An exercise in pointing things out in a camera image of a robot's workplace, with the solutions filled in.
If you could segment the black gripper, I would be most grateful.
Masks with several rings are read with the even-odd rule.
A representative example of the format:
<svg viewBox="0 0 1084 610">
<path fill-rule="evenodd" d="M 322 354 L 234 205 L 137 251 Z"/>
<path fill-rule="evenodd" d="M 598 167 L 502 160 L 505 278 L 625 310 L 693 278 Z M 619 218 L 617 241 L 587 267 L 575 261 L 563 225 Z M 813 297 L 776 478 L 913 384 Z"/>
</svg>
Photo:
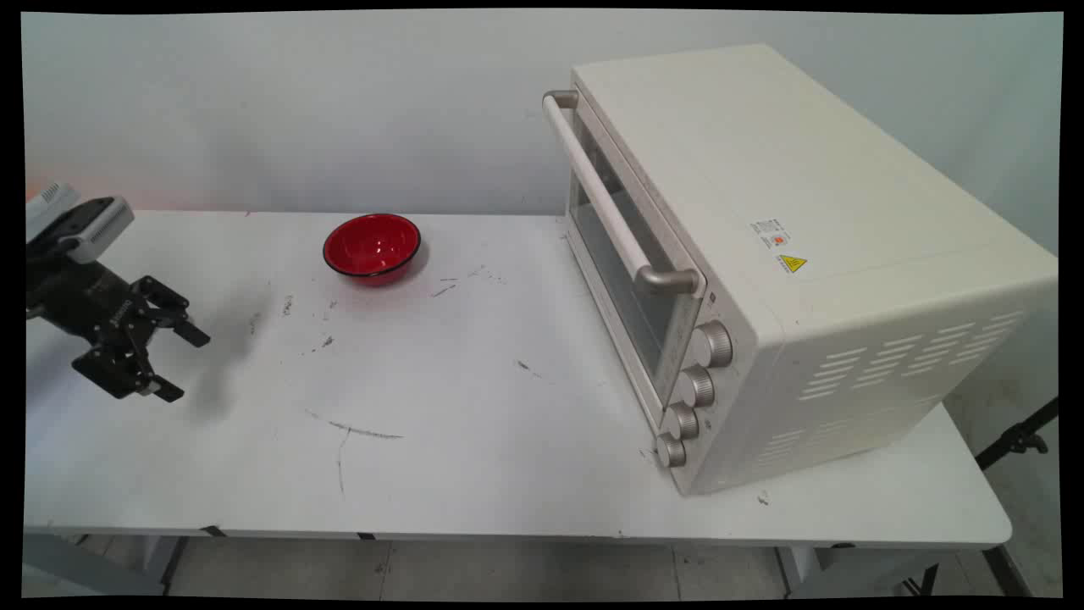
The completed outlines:
<svg viewBox="0 0 1084 610">
<path fill-rule="evenodd" d="M 194 324 L 189 301 L 160 281 L 128 281 L 103 263 L 77 263 L 67 254 L 27 254 L 27 319 L 42 317 L 91 343 L 70 367 L 111 397 L 155 395 L 175 402 L 185 391 L 156 374 L 149 345 L 155 328 L 196 348 L 212 337 Z"/>
</svg>

